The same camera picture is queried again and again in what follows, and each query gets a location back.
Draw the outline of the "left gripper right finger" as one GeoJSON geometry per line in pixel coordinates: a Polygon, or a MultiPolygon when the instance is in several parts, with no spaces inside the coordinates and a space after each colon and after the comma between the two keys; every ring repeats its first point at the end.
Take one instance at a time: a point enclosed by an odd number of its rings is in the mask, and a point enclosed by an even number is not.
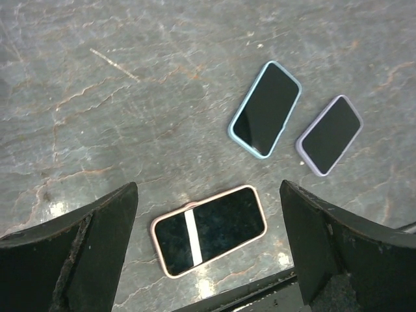
{"type": "Polygon", "coordinates": [[[312,311],[414,311],[415,234],[367,220],[284,180],[283,219],[312,311]]]}

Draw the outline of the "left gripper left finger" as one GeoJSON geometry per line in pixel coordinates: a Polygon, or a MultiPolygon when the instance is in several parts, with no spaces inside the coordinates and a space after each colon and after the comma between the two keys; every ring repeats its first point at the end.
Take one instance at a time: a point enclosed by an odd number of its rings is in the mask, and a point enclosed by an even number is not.
{"type": "Polygon", "coordinates": [[[2,311],[111,311],[133,223],[130,182],[1,238],[2,311]]]}

